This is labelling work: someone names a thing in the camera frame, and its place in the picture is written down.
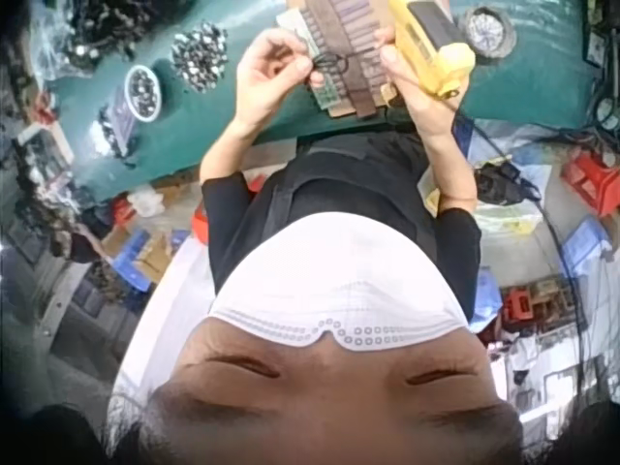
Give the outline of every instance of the white face mask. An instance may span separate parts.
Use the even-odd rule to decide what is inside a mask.
[[[208,317],[293,347],[330,332],[352,351],[467,327],[448,283],[415,243],[348,213],[308,216],[263,243],[231,274]]]

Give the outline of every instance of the white bowl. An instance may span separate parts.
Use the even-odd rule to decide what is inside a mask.
[[[142,116],[138,112],[138,109],[134,107],[134,103],[132,102],[131,96],[129,94],[129,85],[132,80],[132,76],[136,73],[136,71],[144,71],[146,75],[155,83],[153,87],[155,96],[157,97],[157,102],[155,102],[155,111],[153,111],[153,114],[147,117]],[[150,68],[142,65],[135,65],[132,67],[131,70],[129,70],[129,73],[127,73],[127,76],[125,76],[125,100],[127,101],[127,106],[129,107],[132,115],[135,116],[136,119],[138,119],[139,121],[142,121],[144,123],[150,123],[157,119],[157,116],[159,116],[159,113],[162,110],[162,89],[160,87],[157,76]]]

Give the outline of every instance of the workbench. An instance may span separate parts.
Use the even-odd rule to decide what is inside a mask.
[[[452,0],[455,16],[479,5],[476,0]],[[513,53],[495,66],[478,66],[472,75],[465,112],[476,118],[504,119],[563,128],[585,124],[592,84],[599,73],[582,59],[581,0],[497,0],[518,34]],[[196,0],[177,25],[137,46],[134,63],[151,67],[164,93],[164,107],[153,123],[139,123],[138,144],[128,169],[118,160],[96,158],[89,128],[99,108],[124,82],[133,65],[117,55],[106,58],[89,79],[63,78],[50,86],[58,98],[59,123],[74,160],[77,185],[88,187],[97,201],[108,199],[200,162],[234,112],[234,74],[241,54],[257,34],[275,24],[285,0]],[[209,20],[229,33],[230,62],[226,77],[207,94],[189,89],[169,64],[174,34]],[[311,94],[297,89],[259,142],[337,132],[385,122],[382,116],[359,121],[355,116],[331,119],[319,111]]]

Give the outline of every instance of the yellow handheld device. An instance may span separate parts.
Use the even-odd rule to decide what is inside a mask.
[[[420,86],[441,99],[456,97],[476,66],[476,55],[433,0],[389,0],[396,48],[418,75]]]

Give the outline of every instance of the brown strap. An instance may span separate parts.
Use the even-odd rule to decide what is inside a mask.
[[[329,0],[306,0],[306,7],[317,20],[329,50],[342,56],[354,53],[347,31]],[[377,107],[357,57],[349,58],[349,69],[342,79],[357,117],[364,119],[376,115]]]

